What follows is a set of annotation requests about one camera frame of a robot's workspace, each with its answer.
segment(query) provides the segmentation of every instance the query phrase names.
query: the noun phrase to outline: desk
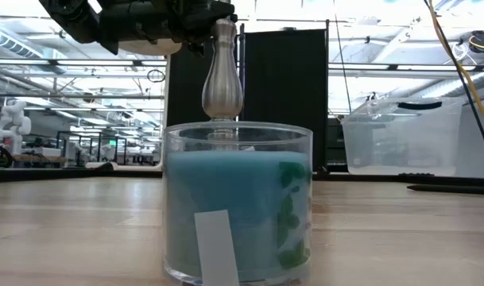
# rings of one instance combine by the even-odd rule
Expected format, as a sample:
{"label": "desk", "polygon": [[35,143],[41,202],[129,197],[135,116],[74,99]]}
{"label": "desk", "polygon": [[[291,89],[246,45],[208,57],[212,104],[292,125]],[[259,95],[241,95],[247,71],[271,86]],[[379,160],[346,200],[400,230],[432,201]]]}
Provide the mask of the desk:
{"label": "desk", "polygon": [[[162,182],[0,184],[0,286],[168,286]],[[314,183],[314,286],[483,286],[484,196]]]}

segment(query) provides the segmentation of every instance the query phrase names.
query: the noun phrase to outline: white paper strip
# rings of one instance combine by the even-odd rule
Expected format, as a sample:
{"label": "white paper strip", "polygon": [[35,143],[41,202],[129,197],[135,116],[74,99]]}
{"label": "white paper strip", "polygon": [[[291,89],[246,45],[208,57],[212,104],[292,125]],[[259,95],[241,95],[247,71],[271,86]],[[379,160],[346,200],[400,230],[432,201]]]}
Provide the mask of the white paper strip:
{"label": "white paper strip", "polygon": [[204,286],[239,286],[227,211],[195,214]]}

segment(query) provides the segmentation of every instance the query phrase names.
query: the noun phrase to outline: silver bulb-shaped object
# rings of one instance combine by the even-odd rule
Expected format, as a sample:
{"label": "silver bulb-shaped object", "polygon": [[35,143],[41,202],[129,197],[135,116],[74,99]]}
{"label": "silver bulb-shaped object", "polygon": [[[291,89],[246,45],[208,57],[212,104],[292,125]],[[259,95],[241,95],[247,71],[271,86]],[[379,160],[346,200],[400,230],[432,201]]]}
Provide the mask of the silver bulb-shaped object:
{"label": "silver bulb-shaped object", "polygon": [[234,62],[236,25],[219,19],[213,27],[214,56],[203,88],[203,110],[212,120],[231,120],[243,107],[242,85]]}

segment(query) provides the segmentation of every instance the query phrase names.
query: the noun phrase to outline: clear plastic bin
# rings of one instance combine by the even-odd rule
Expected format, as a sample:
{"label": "clear plastic bin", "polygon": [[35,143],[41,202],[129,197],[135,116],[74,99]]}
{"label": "clear plastic bin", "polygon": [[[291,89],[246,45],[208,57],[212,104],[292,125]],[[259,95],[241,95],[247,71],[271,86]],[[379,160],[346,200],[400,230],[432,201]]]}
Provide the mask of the clear plastic bin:
{"label": "clear plastic bin", "polygon": [[240,284],[308,272],[312,131],[259,122],[203,122],[165,131],[167,272],[201,285],[195,214],[229,213]]}
{"label": "clear plastic bin", "polygon": [[355,175],[453,176],[462,99],[379,99],[343,122],[347,166]]}

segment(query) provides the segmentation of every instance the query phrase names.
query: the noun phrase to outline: black curtain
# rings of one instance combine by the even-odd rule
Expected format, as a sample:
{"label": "black curtain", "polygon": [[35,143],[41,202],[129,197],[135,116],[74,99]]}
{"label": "black curtain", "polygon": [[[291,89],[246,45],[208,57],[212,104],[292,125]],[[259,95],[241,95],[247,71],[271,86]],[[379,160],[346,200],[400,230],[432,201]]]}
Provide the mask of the black curtain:
{"label": "black curtain", "polygon": [[246,34],[242,120],[314,132],[313,168],[326,166],[327,46],[325,30]]}
{"label": "black curtain", "polygon": [[201,98],[212,57],[211,42],[205,44],[204,58],[186,47],[171,56],[167,126],[210,120],[203,111]]}

